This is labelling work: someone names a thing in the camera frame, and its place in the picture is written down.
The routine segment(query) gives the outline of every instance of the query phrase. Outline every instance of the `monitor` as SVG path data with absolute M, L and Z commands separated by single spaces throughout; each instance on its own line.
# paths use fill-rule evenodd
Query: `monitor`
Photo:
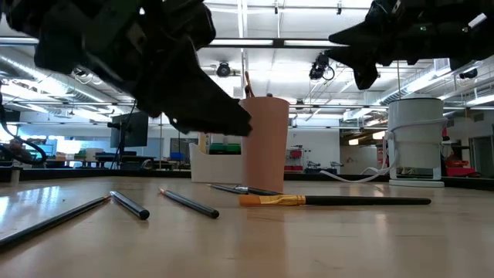
M 125 147 L 146 147 L 147 146 L 147 126 L 149 116 L 145 112 L 136 112 L 124 114 L 112 118 L 112 124 L 121 124 L 123 121 L 127 123 L 127 131 L 125 133 Z M 120 130 L 111 129 L 110 147 L 118 147 L 120 143 Z

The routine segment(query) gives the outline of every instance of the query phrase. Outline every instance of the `ceiling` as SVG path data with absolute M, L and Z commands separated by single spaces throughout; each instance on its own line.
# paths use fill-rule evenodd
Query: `ceiling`
M 341 2 L 343 7 L 337 15 L 337 6 Z M 327 39 L 329 34 L 351 27 L 364 20 L 371 0 L 205 0 L 211 9 L 217 38 L 291 38 L 291 39 Z M 12 31 L 5 20 L 0 25 L 0 36 L 23 36 Z M 28 56 L 34 56 L 33 46 L 17 46 L 16 51 Z M 392 63 L 389 67 L 378 67 L 380 78 L 369 89 L 360 91 L 354 84 L 353 71 L 345 65 L 332 62 L 335 69 L 335 78 L 329 82 L 314 84 L 310 82 L 309 71 L 312 62 L 323 49 L 244 49 L 245 68 L 252 80 L 252 87 L 256 96 L 271 93 L 274 97 L 282 97 L 290 103 L 303 99 L 305 104 L 370 104 L 375 105 L 376 99 L 398 88 L 398 77 L 401 82 L 407 78 L 414 78 L 427 68 L 434 66 L 433 60 L 421 60 L 413 66 L 406 62 Z M 242 51 L 235 48 L 204 48 L 198 51 L 201 67 L 211 73 L 215 80 L 227 93 L 233 95 L 241 88 L 239 77 L 218 78 L 213 72 L 220 62 L 228 62 L 234 70 L 242 70 Z M 427 83 L 414 90 L 415 93 L 427 93 L 433 97 L 440 97 L 458 88 L 467 88 L 469 85 L 487 80 L 491 76 L 490 61 L 479 68 L 476 80 L 457 80 L 446 76 L 435 82 Z M 112 102 L 131 102 L 132 98 L 112 86 L 102 83 L 97 76 L 76 78 L 84 86 L 103 93 Z M 483 94 L 490 94 L 490 89 L 483 90 Z M 465 100 L 471 100 L 474 90 L 449 97 L 448 105 L 462 105 Z M 70 105 L 53 104 L 53 108 L 70 109 Z M 10 106 L 13 110 L 32 110 L 29 107 Z M 128 112 L 129 107 L 121 107 L 121 112 Z M 324 109 L 321 114 L 343 114 L 347 109 Z M 299 113 L 312 113 L 312 110 L 301 110 Z

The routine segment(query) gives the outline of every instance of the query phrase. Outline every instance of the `wooden table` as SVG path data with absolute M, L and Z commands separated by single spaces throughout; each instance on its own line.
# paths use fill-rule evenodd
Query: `wooden table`
M 163 187 L 220 211 L 209 219 Z M 286 182 L 287 193 L 408 196 L 429 206 L 241 208 L 188 179 L 85 178 L 0 188 L 0 236 L 118 190 L 151 212 L 107 204 L 0 255 L 2 278 L 420 277 L 494 275 L 494 193 Z

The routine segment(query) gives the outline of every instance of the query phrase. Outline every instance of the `bristles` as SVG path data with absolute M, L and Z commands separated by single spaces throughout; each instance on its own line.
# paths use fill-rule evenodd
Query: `bristles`
M 241 195 L 239 196 L 240 205 L 250 206 L 250 205 L 261 205 L 260 196 L 254 195 Z

